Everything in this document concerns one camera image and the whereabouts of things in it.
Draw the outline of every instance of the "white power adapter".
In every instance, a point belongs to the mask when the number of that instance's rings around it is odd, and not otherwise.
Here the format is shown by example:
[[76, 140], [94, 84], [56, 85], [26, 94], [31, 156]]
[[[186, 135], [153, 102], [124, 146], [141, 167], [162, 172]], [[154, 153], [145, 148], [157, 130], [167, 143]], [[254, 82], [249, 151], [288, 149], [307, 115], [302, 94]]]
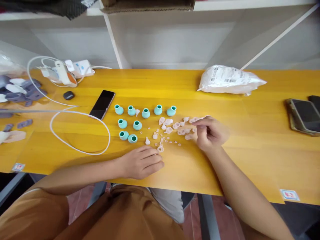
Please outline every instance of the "white power adapter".
[[82, 60], [78, 62], [66, 60], [65, 63], [67, 65], [68, 71], [73, 73], [76, 78], [92, 76], [95, 73], [88, 60]]

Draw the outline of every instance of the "barcode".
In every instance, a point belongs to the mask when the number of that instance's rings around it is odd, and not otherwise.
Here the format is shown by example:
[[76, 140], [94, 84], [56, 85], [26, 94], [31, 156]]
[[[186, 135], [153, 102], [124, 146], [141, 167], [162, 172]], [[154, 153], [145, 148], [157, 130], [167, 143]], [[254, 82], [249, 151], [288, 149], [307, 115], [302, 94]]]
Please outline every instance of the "barcode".
[[236, 79], [225, 79], [224, 81], [225, 82], [236, 82], [237, 80]]

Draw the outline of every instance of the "label sticker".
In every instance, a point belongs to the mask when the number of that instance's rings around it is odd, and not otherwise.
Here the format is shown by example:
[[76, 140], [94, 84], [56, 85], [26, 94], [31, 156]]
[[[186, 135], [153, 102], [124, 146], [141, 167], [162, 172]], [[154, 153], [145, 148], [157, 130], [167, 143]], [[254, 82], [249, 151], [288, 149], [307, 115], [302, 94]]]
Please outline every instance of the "label sticker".
[[21, 164], [21, 163], [16, 163], [14, 166], [13, 166], [13, 171], [16, 171], [16, 172], [21, 172], [23, 169], [24, 169], [24, 166], [25, 164]]
[[296, 193], [296, 191], [293, 190], [284, 190], [284, 189], [280, 189], [282, 196], [284, 199], [287, 200], [296, 200], [296, 201], [300, 201], [298, 194]]

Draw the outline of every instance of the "person's right hand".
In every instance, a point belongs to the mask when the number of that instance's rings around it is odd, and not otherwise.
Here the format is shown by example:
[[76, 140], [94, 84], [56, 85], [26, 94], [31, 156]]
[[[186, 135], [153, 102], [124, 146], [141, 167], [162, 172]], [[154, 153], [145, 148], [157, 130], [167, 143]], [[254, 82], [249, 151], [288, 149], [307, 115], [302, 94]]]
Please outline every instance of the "person's right hand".
[[197, 126], [197, 144], [205, 152], [221, 146], [229, 138], [228, 128], [211, 116], [195, 121], [192, 125]]
[[119, 177], [144, 179], [164, 167], [157, 149], [142, 146], [115, 159]]

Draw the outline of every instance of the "brown shirt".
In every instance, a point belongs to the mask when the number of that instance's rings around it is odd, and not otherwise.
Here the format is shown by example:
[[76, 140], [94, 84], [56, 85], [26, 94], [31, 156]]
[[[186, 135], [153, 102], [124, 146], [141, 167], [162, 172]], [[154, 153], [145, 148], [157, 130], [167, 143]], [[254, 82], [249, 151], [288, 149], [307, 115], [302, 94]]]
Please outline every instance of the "brown shirt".
[[142, 187], [117, 186], [72, 224], [68, 220], [66, 196], [33, 190], [0, 216], [0, 239], [184, 239], [180, 226]]

